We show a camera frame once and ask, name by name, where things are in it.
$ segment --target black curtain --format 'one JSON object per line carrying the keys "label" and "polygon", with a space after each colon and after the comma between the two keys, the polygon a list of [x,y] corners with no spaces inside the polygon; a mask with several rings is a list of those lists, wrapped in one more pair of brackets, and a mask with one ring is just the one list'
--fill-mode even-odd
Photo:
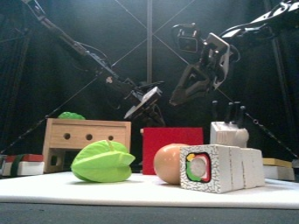
{"label": "black curtain", "polygon": [[[298,56],[290,47],[298,47],[298,34],[285,35],[278,43],[269,41],[242,53],[220,91],[174,107],[168,101],[183,69],[199,59],[198,54],[180,52],[174,43],[174,25],[196,23],[206,39],[210,32],[220,34],[235,25],[245,24],[267,12],[275,3],[267,1],[222,0],[40,0],[50,20],[82,43],[106,53],[116,73],[135,83],[164,81],[163,97],[158,102],[170,127],[203,127],[204,142],[210,141],[211,102],[219,101],[219,119],[223,119],[230,100],[242,101],[247,112],[293,151],[298,152]],[[63,51],[48,32],[26,14],[27,27],[32,30],[15,113],[10,117],[11,129],[4,133],[6,146],[48,115],[90,83],[94,76],[84,72],[76,60]],[[152,30],[152,58],[148,57],[148,25]],[[279,72],[279,58],[283,73]],[[80,94],[55,112],[83,114],[88,119],[124,120],[131,105],[122,103],[116,92],[96,80]],[[140,129],[146,126],[134,121],[132,153],[136,163],[142,159],[143,139]],[[46,124],[20,141],[7,153],[43,152]],[[247,119],[249,147],[263,151],[266,157],[291,160],[278,140]]]}
{"label": "black curtain", "polygon": [[7,147],[11,123],[15,119],[15,101],[23,78],[24,59],[27,54],[31,32],[15,14],[11,17],[0,14],[0,151]]}

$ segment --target red block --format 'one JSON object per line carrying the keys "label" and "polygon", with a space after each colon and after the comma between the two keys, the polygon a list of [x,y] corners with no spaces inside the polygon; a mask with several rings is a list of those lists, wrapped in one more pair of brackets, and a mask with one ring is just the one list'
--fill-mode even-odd
{"label": "red block", "polygon": [[155,175],[155,153],[167,144],[203,144],[202,128],[144,128],[143,174]]}
{"label": "red block", "polygon": [[[15,161],[15,156],[7,156],[6,162],[12,163]],[[26,154],[23,156],[24,162],[43,162],[43,155]]]}

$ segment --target red and white box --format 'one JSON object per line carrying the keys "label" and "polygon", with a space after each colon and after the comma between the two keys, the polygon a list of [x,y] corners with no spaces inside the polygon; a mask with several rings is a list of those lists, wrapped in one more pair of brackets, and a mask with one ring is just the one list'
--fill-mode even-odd
{"label": "red and white box", "polygon": [[[18,156],[7,156],[3,176],[12,176],[12,165]],[[43,174],[43,155],[26,154],[19,162],[16,176],[32,176]]]}

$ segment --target wooden toy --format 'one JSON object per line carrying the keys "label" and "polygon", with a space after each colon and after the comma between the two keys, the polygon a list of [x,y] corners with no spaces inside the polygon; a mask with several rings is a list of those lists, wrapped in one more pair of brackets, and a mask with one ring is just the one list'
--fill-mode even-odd
{"label": "wooden toy", "polygon": [[50,118],[43,145],[44,172],[62,172],[66,151],[80,151],[100,140],[120,142],[130,149],[131,122]]}

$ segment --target white tabletop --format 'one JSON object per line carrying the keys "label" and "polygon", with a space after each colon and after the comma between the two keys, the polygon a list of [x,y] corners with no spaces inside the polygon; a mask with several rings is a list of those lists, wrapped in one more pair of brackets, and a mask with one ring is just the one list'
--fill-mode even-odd
{"label": "white tabletop", "polygon": [[119,183],[88,183],[71,172],[0,180],[0,202],[150,207],[250,207],[299,209],[299,184],[266,180],[266,186],[223,194],[184,190],[156,176],[132,174]]}

